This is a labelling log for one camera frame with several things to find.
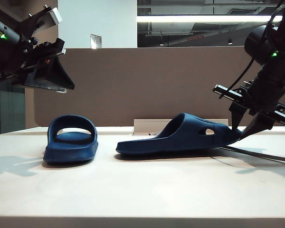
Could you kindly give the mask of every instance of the fluorescent light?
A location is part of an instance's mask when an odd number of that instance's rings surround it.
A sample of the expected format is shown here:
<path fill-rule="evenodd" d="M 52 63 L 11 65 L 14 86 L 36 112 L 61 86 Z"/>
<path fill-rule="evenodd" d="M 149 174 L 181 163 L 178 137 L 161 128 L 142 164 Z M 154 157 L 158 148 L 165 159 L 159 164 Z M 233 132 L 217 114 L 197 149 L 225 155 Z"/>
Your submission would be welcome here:
<path fill-rule="evenodd" d="M 267 22 L 270 16 L 260 15 L 177 15 L 177 16 L 137 16 L 137 22 Z M 276 16 L 274 22 L 282 20 Z"/>

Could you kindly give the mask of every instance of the green led light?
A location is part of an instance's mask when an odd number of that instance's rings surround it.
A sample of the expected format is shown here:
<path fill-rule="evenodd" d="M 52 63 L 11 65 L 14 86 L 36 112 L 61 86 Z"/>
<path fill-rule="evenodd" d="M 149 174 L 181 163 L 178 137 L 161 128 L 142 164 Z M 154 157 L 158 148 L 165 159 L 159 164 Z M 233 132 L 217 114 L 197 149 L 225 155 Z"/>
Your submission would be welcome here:
<path fill-rule="evenodd" d="M 5 34 L 2 34 L 2 35 L 0 36 L 0 38 L 1 38 L 1 39 L 8 39 L 8 38 L 5 36 Z"/>
<path fill-rule="evenodd" d="M 276 57 L 279 51 L 275 51 L 271 54 L 271 57 Z"/>

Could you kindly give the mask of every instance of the slide sandal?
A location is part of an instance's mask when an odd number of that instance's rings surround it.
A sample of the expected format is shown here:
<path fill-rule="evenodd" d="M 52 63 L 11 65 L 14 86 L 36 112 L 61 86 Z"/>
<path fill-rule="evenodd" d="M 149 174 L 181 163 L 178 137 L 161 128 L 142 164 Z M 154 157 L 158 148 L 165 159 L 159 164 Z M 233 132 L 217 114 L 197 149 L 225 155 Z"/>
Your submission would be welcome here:
<path fill-rule="evenodd" d="M 213 134 L 206 134 L 211 129 Z M 154 138 L 119 142 L 116 151 L 136 155 L 155 152 L 187 151 L 226 146 L 237 142 L 240 130 L 232 131 L 222 123 L 180 113 Z"/>
<path fill-rule="evenodd" d="M 88 130 L 58 134 L 64 128 L 75 127 Z M 47 147 L 43 160 L 52 163 L 83 162 L 94 158 L 98 142 L 94 124 L 79 115 L 63 115 L 53 120 L 47 131 Z"/>

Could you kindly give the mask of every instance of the white table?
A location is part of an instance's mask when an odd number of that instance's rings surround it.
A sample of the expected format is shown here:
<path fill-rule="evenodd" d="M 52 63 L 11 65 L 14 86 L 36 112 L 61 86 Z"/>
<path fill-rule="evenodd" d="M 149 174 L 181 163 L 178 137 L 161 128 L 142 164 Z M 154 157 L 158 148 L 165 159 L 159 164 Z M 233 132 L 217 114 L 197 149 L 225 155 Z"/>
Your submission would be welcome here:
<path fill-rule="evenodd" d="M 0 135 L 0 228 L 285 228 L 285 162 L 223 149 L 123 160 L 117 142 L 148 136 L 97 130 L 95 159 L 61 168 L 42 161 L 47 128 Z M 285 132 L 233 146 L 285 156 Z"/>

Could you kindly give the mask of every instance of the robotic arm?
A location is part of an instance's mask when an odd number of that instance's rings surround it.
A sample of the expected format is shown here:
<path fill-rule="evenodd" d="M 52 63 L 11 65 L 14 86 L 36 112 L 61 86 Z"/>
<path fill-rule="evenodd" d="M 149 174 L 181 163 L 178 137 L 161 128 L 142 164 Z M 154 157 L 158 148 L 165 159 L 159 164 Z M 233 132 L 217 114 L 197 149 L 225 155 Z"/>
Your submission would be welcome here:
<path fill-rule="evenodd" d="M 281 10 L 283 19 L 278 27 L 270 20 L 267 26 L 253 30 L 245 41 L 245 51 L 262 68 L 256 78 L 246 86 L 235 90 L 216 85 L 213 91 L 232 101 L 229 108 L 232 130 L 237 129 L 247 110 L 254 116 L 253 121 L 243 131 L 242 139 L 272 129 L 275 122 L 285 125 L 285 105 L 279 99 L 285 94 L 285 8 L 279 7 L 272 19 Z"/>
<path fill-rule="evenodd" d="M 53 89 L 65 93 L 75 85 L 63 70 L 58 56 L 65 53 L 64 41 L 37 45 L 33 37 L 62 21 L 57 8 L 44 9 L 22 22 L 0 10 L 0 81 L 12 85 Z"/>

